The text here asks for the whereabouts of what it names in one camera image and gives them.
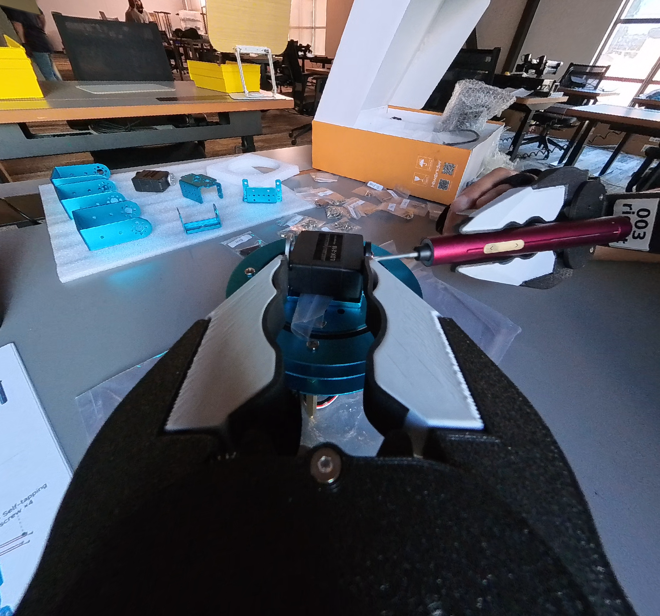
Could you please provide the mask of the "dark blue angled bracket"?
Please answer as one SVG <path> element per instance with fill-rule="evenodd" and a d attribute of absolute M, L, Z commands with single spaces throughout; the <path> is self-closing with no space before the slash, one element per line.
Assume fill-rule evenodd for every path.
<path fill-rule="evenodd" d="M 208 177 L 202 174 L 186 174 L 180 177 L 179 187 L 182 195 L 189 200 L 203 203 L 202 191 L 209 188 L 215 188 L 219 199 L 223 199 L 223 191 L 221 184 L 213 177 Z"/>

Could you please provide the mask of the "printed instruction sheet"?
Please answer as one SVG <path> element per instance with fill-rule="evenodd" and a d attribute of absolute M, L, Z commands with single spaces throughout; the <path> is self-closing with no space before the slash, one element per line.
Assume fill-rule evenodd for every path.
<path fill-rule="evenodd" d="M 32 579 L 72 472 L 14 344 L 1 348 L 1 614 Z"/>

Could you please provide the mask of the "wooden top table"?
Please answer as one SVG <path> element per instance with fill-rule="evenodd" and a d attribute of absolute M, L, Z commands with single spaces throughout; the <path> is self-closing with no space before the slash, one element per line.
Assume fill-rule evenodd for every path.
<path fill-rule="evenodd" d="M 617 145 L 613 155 L 601 169 L 599 175 L 606 173 L 618 154 L 634 134 L 647 137 L 659 137 L 659 102 L 641 100 L 641 107 L 621 107 L 608 104 L 569 107 L 564 104 L 565 96 L 541 98 L 538 96 L 518 97 L 512 108 L 524 114 L 519 124 L 514 140 L 509 150 L 511 158 L 517 156 L 524 135 L 531 123 L 532 114 L 536 111 L 556 111 L 563 117 L 575 117 L 579 124 L 568 147 L 564 150 L 561 163 L 573 166 L 585 146 L 585 143 L 597 124 L 603 123 L 610 129 L 624 132 L 624 138 Z"/>

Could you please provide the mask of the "blue long U bracket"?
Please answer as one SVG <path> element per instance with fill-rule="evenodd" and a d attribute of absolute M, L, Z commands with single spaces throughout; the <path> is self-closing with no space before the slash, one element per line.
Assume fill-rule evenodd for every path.
<path fill-rule="evenodd" d="M 120 201 L 72 211 L 79 232 L 137 218 L 141 208 L 133 201 Z"/>
<path fill-rule="evenodd" d="M 87 248 L 97 251 L 147 237 L 152 224 L 144 218 L 130 218 L 114 223 L 79 230 Z"/>
<path fill-rule="evenodd" d="M 60 201 L 118 191 L 116 184 L 104 177 L 84 177 L 78 180 L 59 179 L 54 182 L 54 187 Z"/>
<path fill-rule="evenodd" d="M 61 185 L 81 180 L 110 179 L 111 172 L 103 164 L 78 164 L 70 166 L 56 166 L 52 170 L 51 182 Z"/>
<path fill-rule="evenodd" d="M 105 191 L 69 198 L 65 198 L 65 194 L 62 193 L 60 189 L 56 188 L 56 193 L 58 194 L 60 203 L 62 204 L 70 219 L 73 219 L 74 210 L 103 206 L 127 200 L 123 194 L 117 191 Z"/>

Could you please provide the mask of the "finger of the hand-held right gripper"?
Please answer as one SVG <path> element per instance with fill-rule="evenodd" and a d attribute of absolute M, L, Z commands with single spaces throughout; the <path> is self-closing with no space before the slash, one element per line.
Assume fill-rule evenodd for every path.
<path fill-rule="evenodd" d="M 520 286 L 552 274 L 556 259 L 555 253 L 535 253 L 531 257 L 512 257 L 504 262 L 456 265 L 453 270 L 473 279 Z"/>
<path fill-rule="evenodd" d="M 534 218 L 551 223 L 564 207 L 564 202 L 565 185 L 514 188 L 471 213 L 460 232 L 494 232 L 508 224 L 524 226 Z"/>

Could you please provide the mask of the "black mesh chair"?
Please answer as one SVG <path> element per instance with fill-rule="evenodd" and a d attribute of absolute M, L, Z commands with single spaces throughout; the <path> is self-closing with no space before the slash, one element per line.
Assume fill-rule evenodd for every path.
<path fill-rule="evenodd" d="M 455 85 L 460 80 L 479 80 L 491 84 L 499 60 L 500 47 L 491 50 L 459 50 L 457 56 L 442 76 L 423 109 L 442 112 L 449 102 Z"/>

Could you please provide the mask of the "blue round servo base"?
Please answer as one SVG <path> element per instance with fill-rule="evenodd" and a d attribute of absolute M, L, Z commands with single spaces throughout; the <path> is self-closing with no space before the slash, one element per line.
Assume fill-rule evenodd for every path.
<path fill-rule="evenodd" d="M 277 255 L 285 252 L 285 240 L 269 244 L 248 243 L 239 253 L 241 263 L 232 272 L 226 297 L 247 283 Z M 416 295 L 422 291 L 412 271 L 399 259 L 388 259 L 384 267 Z M 299 293 L 289 289 L 285 303 L 285 326 L 277 337 L 283 352 L 286 384 L 301 395 L 311 413 L 312 397 L 318 409 L 329 407 L 337 397 L 361 391 L 367 350 L 374 341 L 366 326 L 366 302 L 339 300 L 329 303 L 317 319 L 309 339 L 295 335 L 291 329 Z"/>

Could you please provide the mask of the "window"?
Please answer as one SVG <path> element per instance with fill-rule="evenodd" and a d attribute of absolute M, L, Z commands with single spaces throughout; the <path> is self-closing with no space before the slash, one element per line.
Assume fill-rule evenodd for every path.
<path fill-rule="evenodd" d="M 659 0 L 624 0 L 593 61 L 608 66 L 599 103 L 628 106 L 658 89 Z"/>

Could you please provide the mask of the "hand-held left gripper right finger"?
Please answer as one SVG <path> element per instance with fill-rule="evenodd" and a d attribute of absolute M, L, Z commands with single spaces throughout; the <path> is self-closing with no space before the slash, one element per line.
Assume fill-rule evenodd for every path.
<path fill-rule="evenodd" d="M 407 433 L 421 454 L 437 430 L 468 439 L 484 423 L 442 328 L 439 314 L 383 264 L 364 263 L 367 352 L 364 412 L 383 436 Z"/>

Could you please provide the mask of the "orange and white cardboard box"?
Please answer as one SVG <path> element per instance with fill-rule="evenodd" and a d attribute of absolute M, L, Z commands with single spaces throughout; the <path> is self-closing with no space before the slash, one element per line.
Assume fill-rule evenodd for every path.
<path fill-rule="evenodd" d="M 490 1 L 354 0 L 312 124 L 313 167 L 450 204 L 482 132 L 435 133 L 441 115 L 422 107 Z"/>

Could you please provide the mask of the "silver keyboard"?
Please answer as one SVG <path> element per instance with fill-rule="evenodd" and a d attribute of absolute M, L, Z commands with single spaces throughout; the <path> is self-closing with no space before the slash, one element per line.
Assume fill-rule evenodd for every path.
<path fill-rule="evenodd" d="M 174 92 L 172 83 L 124 82 L 124 83 L 77 83 L 76 88 L 90 94 L 132 94 Z"/>

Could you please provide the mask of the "single labelled plastic bag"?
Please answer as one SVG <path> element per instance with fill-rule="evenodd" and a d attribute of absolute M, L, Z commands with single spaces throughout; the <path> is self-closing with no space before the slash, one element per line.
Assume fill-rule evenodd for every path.
<path fill-rule="evenodd" d="M 253 232 L 245 232 L 233 238 L 223 240 L 221 244 L 239 256 L 246 257 L 266 243 Z"/>

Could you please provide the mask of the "white foam sheet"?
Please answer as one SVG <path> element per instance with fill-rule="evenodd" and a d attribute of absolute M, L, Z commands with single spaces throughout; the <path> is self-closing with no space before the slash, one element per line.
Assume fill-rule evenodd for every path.
<path fill-rule="evenodd" d="M 206 167 L 218 160 L 203 160 L 186 164 L 168 165 L 166 170 L 176 178 L 186 174 L 207 175 Z M 190 246 L 205 239 L 218 238 L 223 234 L 236 234 L 240 230 L 253 230 L 258 224 L 293 215 L 309 208 L 307 202 L 295 192 L 283 186 L 283 201 L 275 204 L 247 204 L 242 200 L 242 183 L 220 182 L 224 198 L 219 199 L 216 189 L 204 191 L 203 204 L 186 199 L 179 185 L 172 185 L 164 193 L 138 193 L 133 188 L 131 178 L 134 172 L 114 174 L 111 179 L 121 194 L 134 201 L 141 208 L 141 215 L 153 226 L 153 231 L 144 239 L 129 241 L 111 248 L 89 250 L 75 223 L 64 211 L 54 186 L 41 185 L 39 188 L 45 212 L 45 221 L 50 235 L 59 280 L 63 283 L 74 281 L 101 271 L 128 265 L 130 263 L 157 256 L 173 249 Z M 210 218 L 212 205 L 219 211 L 222 228 L 195 234 L 186 234 L 179 221 L 177 208 L 186 222 Z"/>

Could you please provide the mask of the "red electric screwdriver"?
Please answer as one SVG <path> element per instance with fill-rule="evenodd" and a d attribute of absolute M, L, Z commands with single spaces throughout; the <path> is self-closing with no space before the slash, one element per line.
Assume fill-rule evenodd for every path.
<path fill-rule="evenodd" d="M 501 257 L 605 245 L 627 239 L 632 230 L 628 216 L 536 224 L 425 238 L 412 252 L 374 260 L 416 259 L 426 266 L 482 263 Z"/>

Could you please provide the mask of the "white foam block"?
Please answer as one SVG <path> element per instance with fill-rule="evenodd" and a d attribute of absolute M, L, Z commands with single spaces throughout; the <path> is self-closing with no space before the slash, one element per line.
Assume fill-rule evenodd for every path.
<path fill-rule="evenodd" d="M 254 153 L 223 159 L 206 167 L 207 175 L 222 183 L 240 185 L 242 180 L 247 180 L 251 186 L 271 186 L 276 180 L 284 182 L 299 172 L 293 164 Z"/>

